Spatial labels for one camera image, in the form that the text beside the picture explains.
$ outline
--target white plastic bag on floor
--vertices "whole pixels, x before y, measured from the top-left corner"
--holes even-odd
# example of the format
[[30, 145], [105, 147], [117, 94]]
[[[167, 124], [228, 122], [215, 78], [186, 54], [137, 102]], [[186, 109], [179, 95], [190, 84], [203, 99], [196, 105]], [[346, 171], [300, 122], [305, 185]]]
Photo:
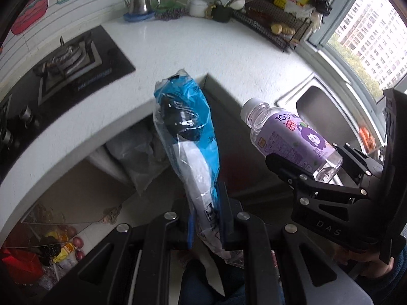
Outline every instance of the white plastic bag on floor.
[[162, 144], [154, 141], [153, 133], [143, 121], [116, 135], [106, 147], [123, 165], [139, 195], [170, 166], [168, 158], [162, 154]]

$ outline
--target red bag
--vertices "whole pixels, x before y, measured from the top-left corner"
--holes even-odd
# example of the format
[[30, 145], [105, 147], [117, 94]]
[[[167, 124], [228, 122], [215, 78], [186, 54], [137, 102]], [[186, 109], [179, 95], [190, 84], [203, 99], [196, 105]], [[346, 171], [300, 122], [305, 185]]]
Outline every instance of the red bag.
[[2, 248], [0, 258], [16, 283], [33, 284], [43, 275], [42, 265], [35, 253]]

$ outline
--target blue sleeve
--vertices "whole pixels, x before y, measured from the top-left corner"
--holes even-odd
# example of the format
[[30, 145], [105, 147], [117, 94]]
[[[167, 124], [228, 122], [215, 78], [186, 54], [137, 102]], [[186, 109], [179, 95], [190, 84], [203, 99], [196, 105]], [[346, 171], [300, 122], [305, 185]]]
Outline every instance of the blue sleeve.
[[377, 279], [368, 279], [359, 276], [357, 284], [366, 291], [375, 304], [380, 304], [394, 290], [400, 282], [407, 269], [407, 246], [402, 250], [397, 258], [394, 258], [394, 265], [391, 272]]

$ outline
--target purple bottle label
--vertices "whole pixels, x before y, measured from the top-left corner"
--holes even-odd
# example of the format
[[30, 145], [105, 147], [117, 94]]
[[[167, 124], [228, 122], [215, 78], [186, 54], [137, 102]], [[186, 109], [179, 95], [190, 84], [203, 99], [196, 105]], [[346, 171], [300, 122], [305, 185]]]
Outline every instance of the purple bottle label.
[[314, 173], [335, 151], [325, 139], [290, 112], [273, 114], [263, 125], [256, 147], [265, 155], [276, 153]]

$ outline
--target onion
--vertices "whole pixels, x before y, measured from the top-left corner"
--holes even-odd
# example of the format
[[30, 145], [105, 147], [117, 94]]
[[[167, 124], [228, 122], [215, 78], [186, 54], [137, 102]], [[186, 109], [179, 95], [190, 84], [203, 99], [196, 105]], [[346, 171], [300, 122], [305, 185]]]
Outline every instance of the onion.
[[78, 232], [75, 227], [70, 226], [66, 229], [66, 233], [68, 234], [68, 237], [71, 238], [74, 237]]
[[76, 250], [75, 253], [75, 258], [77, 259], [77, 261], [82, 260], [82, 258], [85, 256], [85, 253], [83, 251], [80, 250]]
[[83, 240], [80, 237], [74, 237], [72, 243], [78, 248], [83, 248]]

